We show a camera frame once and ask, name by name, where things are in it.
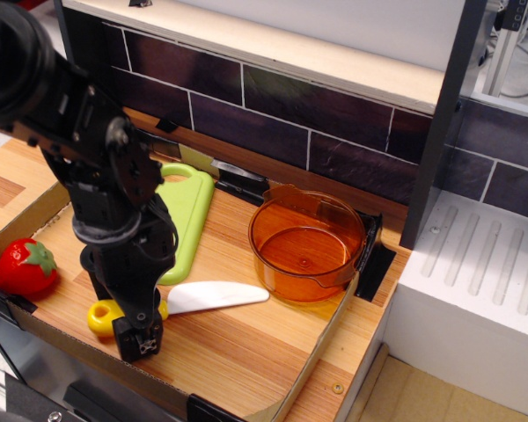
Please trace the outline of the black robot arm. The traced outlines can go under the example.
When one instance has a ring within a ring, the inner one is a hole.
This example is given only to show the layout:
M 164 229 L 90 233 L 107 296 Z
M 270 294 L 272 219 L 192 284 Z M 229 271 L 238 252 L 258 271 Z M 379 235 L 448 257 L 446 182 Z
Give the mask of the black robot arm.
M 161 166 L 127 114 L 69 63 L 26 10 L 0 1 L 0 131 L 37 147 L 73 207 L 83 268 L 113 321 L 126 362 L 159 352 L 157 284 L 175 263 L 178 233 L 158 195 Z

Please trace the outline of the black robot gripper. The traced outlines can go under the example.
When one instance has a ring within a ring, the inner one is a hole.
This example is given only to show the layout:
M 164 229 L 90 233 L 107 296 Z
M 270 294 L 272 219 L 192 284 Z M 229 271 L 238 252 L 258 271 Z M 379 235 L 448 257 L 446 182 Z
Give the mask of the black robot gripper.
M 155 194 L 117 229 L 78 224 L 78 239 L 92 252 L 96 280 L 124 316 L 112 321 L 121 359 L 134 362 L 160 352 L 163 320 L 158 280 L 174 267 L 178 231 L 162 198 Z

